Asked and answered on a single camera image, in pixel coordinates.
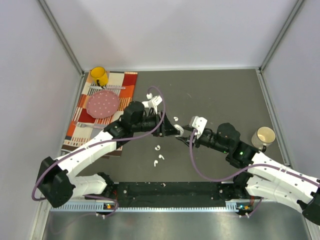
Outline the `white charging case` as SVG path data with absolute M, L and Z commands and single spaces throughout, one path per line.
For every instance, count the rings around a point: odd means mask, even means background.
M 175 137 L 182 137 L 184 134 L 184 128 L 178 124 L 175 124 L 174 128 L 177 130 L 177 134 L 175 135 Z

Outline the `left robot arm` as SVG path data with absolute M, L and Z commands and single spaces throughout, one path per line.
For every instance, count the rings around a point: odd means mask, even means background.
M 172 125 L 164 111 L 152 108 L 148 113 L 139 101 L 132 101 L 120 118 L 101 130 L 93 139 L 74 151 L 52 159 L 45 158 L 38 171 L 36 188 L 52 207 L 57 208 L 71 198 L 100 195 L 109 198 L 114 191 L 110 179 L 101 173 L 81 177 L 78 174 L 96 160 L 135 139 L 134 133 L 155 137 L 179 136 L 183 129 Z

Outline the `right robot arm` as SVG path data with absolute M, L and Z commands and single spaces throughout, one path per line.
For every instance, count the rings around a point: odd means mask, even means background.
M 320 180 L 302 174 L 271 159 L 261 150 L 240 140 L 240 133 L 230 123 L 217 131 L 206 128 L 206 122 L 174 125 L 177 139 L 189 148 L 205 146 L 226 154 L 226 160 L 239 171 L 231 175 L 233 192 L 239 198 L 247 195 L 265 198 L 288 206 L 310 222 L 320 223 Z

